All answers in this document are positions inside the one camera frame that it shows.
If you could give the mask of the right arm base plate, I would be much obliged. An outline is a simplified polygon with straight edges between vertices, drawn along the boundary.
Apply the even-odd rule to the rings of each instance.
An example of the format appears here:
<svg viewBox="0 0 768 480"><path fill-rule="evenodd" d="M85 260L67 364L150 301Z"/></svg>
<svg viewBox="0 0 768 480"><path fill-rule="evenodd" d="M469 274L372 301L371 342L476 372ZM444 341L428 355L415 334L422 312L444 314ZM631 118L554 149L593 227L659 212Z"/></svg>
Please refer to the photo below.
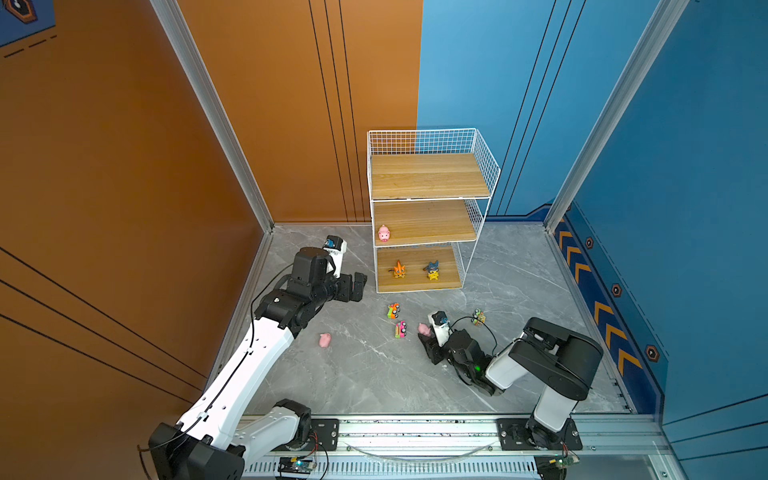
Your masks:
<svg viewBox="0 0 768 480"><path fill-rule="evenodd" d="M499 418L495 422L503 451L552 450L580 451L583 449L575 421L568 418L559 431L551 431L532 417Z"/></svg>

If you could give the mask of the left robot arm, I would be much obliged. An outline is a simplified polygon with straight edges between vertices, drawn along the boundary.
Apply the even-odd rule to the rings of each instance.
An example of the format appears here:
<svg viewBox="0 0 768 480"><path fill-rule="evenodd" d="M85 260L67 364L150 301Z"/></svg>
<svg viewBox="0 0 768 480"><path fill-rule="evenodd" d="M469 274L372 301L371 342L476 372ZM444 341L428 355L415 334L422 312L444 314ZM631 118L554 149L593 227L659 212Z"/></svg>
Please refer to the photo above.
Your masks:
<svg viewBox="0 0 768 480"><path fill-rule="evenodd" d="M320 248L303 247L291 272L257 298L244 338L222 371L175 424L161 423L141 460L150 458L157 479L239 479L248 461L276 448L319 446L309 407L278 401L260 419L241 418L279 357L330 301L359 302L367 277L342 271L347 243L330 235Z"/></svg>

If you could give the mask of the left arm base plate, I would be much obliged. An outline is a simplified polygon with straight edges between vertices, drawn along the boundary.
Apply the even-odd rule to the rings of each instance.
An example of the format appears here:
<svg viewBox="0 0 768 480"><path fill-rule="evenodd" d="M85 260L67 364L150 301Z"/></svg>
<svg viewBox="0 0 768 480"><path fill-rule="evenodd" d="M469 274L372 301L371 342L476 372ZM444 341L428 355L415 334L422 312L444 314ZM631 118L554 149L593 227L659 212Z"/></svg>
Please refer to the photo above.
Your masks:
<svg viewBox="0 0 768 480"><path fill-rule="evenodd" d="M339 440L340 420L338 418L312 417L308 422L301 421L294 438L287 444L279 445L272 452L309 451L315 445L320 450L333 452Z"/></svg>

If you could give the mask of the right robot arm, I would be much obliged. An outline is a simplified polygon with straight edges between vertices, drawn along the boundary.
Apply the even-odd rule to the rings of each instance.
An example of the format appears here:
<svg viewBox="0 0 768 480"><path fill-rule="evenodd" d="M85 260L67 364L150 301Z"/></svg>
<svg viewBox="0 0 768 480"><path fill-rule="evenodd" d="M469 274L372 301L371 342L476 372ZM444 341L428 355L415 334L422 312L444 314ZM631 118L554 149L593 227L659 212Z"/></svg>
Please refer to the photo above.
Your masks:
<svg viewBox="0 0 768 480"><path fill-rule="evenodd" d="M465 329L457 329L443 311L419 326L418 338L433 364L443 361L459 380L490 396L501 394L530 374L543 382L531 416L499 433L515 448L578 450L582 447L571 414L587 399L603 358L592 338L538 317L530 318L517 338L500 352L485 353Z"/></svg>

